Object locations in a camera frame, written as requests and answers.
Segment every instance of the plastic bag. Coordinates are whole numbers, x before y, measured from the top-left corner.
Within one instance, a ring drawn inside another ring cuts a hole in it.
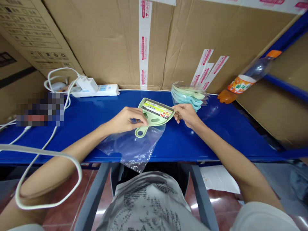
[[[196,112],[208,104],[210,97],[204,90],[186,86],[182,81],[172,84],[171,95],[174,105],[190,103]]]
[[[97,148],[107,155],[121,153],[121,163],[132,170],[142,173],[149,162],[153,150],[164,133],[166,124],[149,127],[143,138],[135,136],[135,130],[111,134]]]

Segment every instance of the red tile floor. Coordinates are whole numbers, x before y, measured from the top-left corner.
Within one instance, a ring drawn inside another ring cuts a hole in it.
[[[46,219],[43,224],[43,227],[46,231],[71,231],[74,229],[80,209],[97,174],[97,170],[83,170],[82,172],[83,177],[78,190],[76,190],[63,204],[48,210]],[[77,180],[78,175],[75,173],[66,183],[60,186],[53,198],[53,202],[62,199],[72,189]],[[242,205],[238,202],[238,199],[241,198],[241,196],[234,193],[216,190],[208,190],[208,194],[214,208],[219,230],[230,230],[230,227],[233,225],[235,218],[242,207]],[[0,213],[12,196],[13,194],[8,195],[6,200],[0,204]],[[92,230],[96,230],[98,227],[105,210],[112,201],[112,198],[110,176],[108,176],[96,212]],[[200,219],[196,195],[191,179],[189,180],[185,200],[191,207],[192,214],[197,219]],[[308,219],[298,216],[291,217],[301,231],[308,231]]]

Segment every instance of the power strip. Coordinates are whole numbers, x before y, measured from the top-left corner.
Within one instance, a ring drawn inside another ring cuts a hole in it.
[[[72,95],[76,98],[92,96],[117,96],[119,95],[119,86],[117,84],[98,85],[98,91],[91,93],[88,90],[82,90],[80,87],[73,87]]]

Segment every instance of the orange soda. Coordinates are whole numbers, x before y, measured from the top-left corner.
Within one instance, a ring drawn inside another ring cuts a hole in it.
[[[224,89],[218,99],[221,103],[232,103],[237,99],[238,95],[244,93],[248,88],[262,79],[270,70],[272,61],[277,58],[282,52],[271,50],[266,57],[253,62],[250,68],[244,73],[237,76],[229,86]]]

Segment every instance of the white cable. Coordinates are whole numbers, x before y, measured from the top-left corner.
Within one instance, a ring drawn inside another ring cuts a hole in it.
[[[59,68],[59,69],[55,69],[51,72],[49,72],[48,76],[47,76],[47,79],[48,81],[50,82],[50,74],[55,72],[55,71],[58,71],[58,70],[62,70],[62,69],[71,69],[71,68]],[[63,109],[63,114],[65,112],[65,110],[71,105],[71,99],[70,99],[70,94],[71,94],[71,90],[72,88],[74,87],[76,81],[81,78],[82,76],[84,75],[80,75],[77,71],[75,71],[77,73],[77,79],[75,79],[71,84],[70,86],[68,87],[67,89],[67,100],[64,104],[64,109]],[[58,206],[60,204],[62,204],[74,191],[75,189],[78,187],[78,185],[80,184],[81,180],[82,180],[82,170],[81,170],[81,166],[80,166],[80,163],[73,157],[71,156],[68,156],[66,154],[63,154],[63,153],[60,153],[60,152],[52,152],[52,153],[56,153],[56,154],[45,154],[45,152],[49,152],[51,153],[51,151],[45,151],[44,149],[47,147],[47,145],[50,143],[50,141],[53,139],[53,137],[55,136],[55,133],[56,133],[56,130],[57,130],[57,126],[54,128],[53,132],[52,132],[52,135],[50,136],[49,140],[46,142],[46,144],[42,147],[42,149],[40,151],[37,151],[37,152],[28,152],[28,153],[35,153],[37,154],[36,157],[32,160],[32,162],[29,164],[29,166],[27,167],[27,169],[25,170],[25,172],[23,173],[21,179],[19,180],[19,183],[17,185],[17,188],[16,188],[16,194],[15,194],[15,200],[16,200],[16,204],[18,205],[18,207],[20,207],[21,209],[24,209],[24,210],[33,210],[33,209],[44,209],[44,208],[51,208],[51,207],[55,207],[55,206]],[[77,184],[74,186],[74,188],[59,202],[57,203],[54,203],[54,204],[45,204],[45,205],[36,205],[36,206],[26,206],[24,204],[22,204],[21,200],[20,200],[20,188],[21,188],[21,185],[28,173],[28,171],[30,170],[31,166],[35,163],[35,161],[38,159],[38,157],[43,154],[43,155],[49,155],[49,156],[63,156],[63,157],[66,157],[70,160],[73,161],[73,163],[75,164],[76,168],[77,168],[77,171],[78,171],[78,182]]]
[[[68,79],[67,77],[64,77],[64,76],[61,76],[61,75],[57,75],[57,76],[54,76],[54,77],[51,77],[49,80],[54,80],[56,78],[64,78],[65,79],[65,84],[68,85]],[[51,92],[55,92],[53,89],[52,89],[52,85],[47,85],[49,83],[49,80],[47,79],[45,82],[44,82],[44,87],[51,91]]]
[[[13,144],[15,143],[16,141],[18,141],[29,129],[31,128],[31,126],[28,126],[28,127],[25,127],[25,129],[23,130],[23,132],[15,139],[13,140],[11,143],[9,144]]]
[[[67,155],[67,154],[62,153],[62,152],[40,150],[40,149],[36,149],[36,148],[24,147],[24,146],[19,146],[19,145],[9,145],[9,144],[0,144],[0,149],[5,150],[5,151],[17,151],[17,152],[26,152],[26,153],[33,153],[33,154],[39,153],[34,158],[32,163],[35,162],[35,160],[37,159],[37,157],[39,155],[61,156],[61,157],[65,157],[65,158],[71,160],[74,163],[74,165],[76,166],[76,168],[77,168],[78,181],[77,181],[77,184],[73,187],[73,189],[62,200],[60,200],[59,202],[53,203],[53,204],[46,204],[46,205],[26,206],[26,205],[24,205],[24,204],[22,204],[20,202],[21,199],[20,199],[19,192],[20,192],[20,188],[21,188],[22,182],[23,182],[23,180],[26,177],[26,174],[23,174],[23,176],[21,177],[21,180],[19,181],[19,183],[17,185],[16,194],[15,194],[16,204],[21,209],[24,209],[24,210],[34,210],[34,209],[44,209],[44,208],[52,208],[52,207],[58,206],[58,205],[62,204],[76,190],[76,188],[79,186],[79,184],[81,182],[82,170],[81,170],[81,167],[80,167],[80,163],[78,162],[78,160],[76,160],[76,158],[74,158],[74,157],[72,157],[70,155]],[[28,172],[30,167],[31,167],[31,165],[28,166],[28,168],[26,169],[26,172]]]
[[[119,89],[119,91],[123,91],[123,90],[141,90],[141,89]],[[142,91],[168,91],[169,90],[142,90]]]
[[[13,125],[13,124],[17,124],[17,123],[10,123],[10,124],[8,124],[8,125]],[[8,126],[7,125],[7,126]],[[0,126],[5,126],[5,124],[0,124]]]
[[[1,126],[1,127],[0,127],[0,131],[1,131],[2,129],[4,129],[6,126],[12,125],[15,121],[16,121],[16,119],[14,119],[14,120],[8,122],[7,124],[2,124],[2,125],[0,125],[0,126]]]

